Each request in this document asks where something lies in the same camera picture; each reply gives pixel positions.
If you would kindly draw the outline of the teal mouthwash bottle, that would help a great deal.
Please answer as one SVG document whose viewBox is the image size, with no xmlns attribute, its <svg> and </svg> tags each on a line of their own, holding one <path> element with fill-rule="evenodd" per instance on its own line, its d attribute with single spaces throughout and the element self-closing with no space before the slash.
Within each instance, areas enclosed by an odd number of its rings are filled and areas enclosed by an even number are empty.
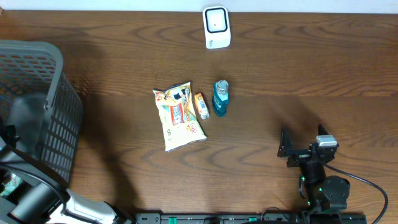
<svg viewBox="0 0 398 224">
<path fill-rule="evenodd" d="M 229 103 L 228 88 L 229 84 L 226 80 L 220 80 L 213 85 L 212 105 L 214 112 L 219 117 L 226 115 Z"/>
</svg>

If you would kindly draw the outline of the light blue tissue pack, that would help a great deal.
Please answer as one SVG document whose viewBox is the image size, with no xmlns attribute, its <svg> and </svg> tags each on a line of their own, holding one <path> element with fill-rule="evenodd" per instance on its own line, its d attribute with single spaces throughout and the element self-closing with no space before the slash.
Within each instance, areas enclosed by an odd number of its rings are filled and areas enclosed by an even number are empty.
<svg viewBox="0 0 398 224">
<path fill-rule="evenodd" d="M 7 197 L 22 183 L 22 179 L 17 175 L 6 172 L 1 174 L 1 196 Z"/>
</svg>

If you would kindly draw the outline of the small orange white carton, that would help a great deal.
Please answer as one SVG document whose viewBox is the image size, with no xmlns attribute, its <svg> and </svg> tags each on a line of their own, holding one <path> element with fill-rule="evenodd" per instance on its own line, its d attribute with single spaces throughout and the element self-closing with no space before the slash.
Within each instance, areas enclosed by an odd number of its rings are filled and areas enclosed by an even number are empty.
<svg viewBox="0 0 398 224">
<path fill-rule="evenodd" d="M 203 95 L 201 93 L 197 93 L 194 96 L 195 106 L 199 113 L 201 119 L 208 119 L 210 117 L 208 107 L 204 101 Z"/>
</svg>

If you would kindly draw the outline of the yellow snack bag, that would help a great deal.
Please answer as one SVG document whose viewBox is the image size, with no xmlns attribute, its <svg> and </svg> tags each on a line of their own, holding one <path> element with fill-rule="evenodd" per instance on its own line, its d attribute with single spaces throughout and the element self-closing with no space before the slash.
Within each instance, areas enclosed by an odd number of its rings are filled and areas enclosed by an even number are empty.
<svg viewBox="0 0 398 224">
<path fill-rule="evenodd" d="M 164 91 L 154 90 L 153 93 L 162 123 L 166 152 L 207 139 L 195 114 L 190 82 L 174 85 Z"/>
</svg>

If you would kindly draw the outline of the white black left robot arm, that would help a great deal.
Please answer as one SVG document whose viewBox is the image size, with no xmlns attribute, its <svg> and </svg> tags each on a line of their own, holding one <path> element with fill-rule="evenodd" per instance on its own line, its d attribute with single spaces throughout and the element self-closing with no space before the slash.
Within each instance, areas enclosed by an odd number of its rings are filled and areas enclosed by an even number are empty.
<svg viewBox="0 0 398 224">
<path fill-rule="evenodd" d="M 1 220 L 6 223 L 134 223 L 106 202 L 74 194 L 53 169 L 16 149 L 15 127 L 1 127 L 1 169 L 13 173 L 30 189 L 13 203 L 1 198 Z"/>
</svg>

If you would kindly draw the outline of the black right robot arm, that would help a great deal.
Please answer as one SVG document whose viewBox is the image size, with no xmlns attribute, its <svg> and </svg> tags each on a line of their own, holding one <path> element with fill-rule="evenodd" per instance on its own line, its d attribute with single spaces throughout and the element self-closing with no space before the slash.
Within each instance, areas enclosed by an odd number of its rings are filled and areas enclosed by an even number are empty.
<svg viewBox="0 0 398 224">
<path fill-rule="evenodd" d="M 287 167 L 300 168 L 299 193 L 316 212 L 341 212 L 347 208 L 350 182 L 325 172 L 338 147 L 337 140 L 322 125 L 318 125 L 318 135 L 308 149 L 295 149 L 288 130 L 281 129 L 277 156 L 287 159 Z"/>
</svg>

